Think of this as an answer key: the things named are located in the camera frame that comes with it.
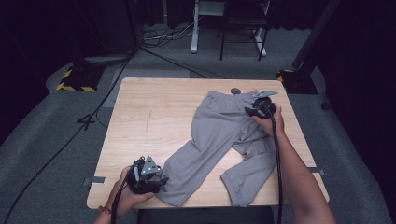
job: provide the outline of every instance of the chair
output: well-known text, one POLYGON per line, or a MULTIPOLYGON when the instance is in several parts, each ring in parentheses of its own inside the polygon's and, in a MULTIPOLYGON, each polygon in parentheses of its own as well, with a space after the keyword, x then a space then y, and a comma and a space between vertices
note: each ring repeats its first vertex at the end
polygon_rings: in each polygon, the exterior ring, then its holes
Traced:
POLYGON ((224 43, 261 44, 259 61, 261 60, 265 39, 270 29, 264 5, 263 0, 228 0, 224 4, 224 14, 218 31, 218 37, 219 32, 222 31, 220 60, 223 56, 224 43), (249 40, 227 40, 226 33, 231 30, 254 30, 254 33, 252 32, 249 40), (261 37, 256 38, 261 30, 265 31, 263 39, 261 37))

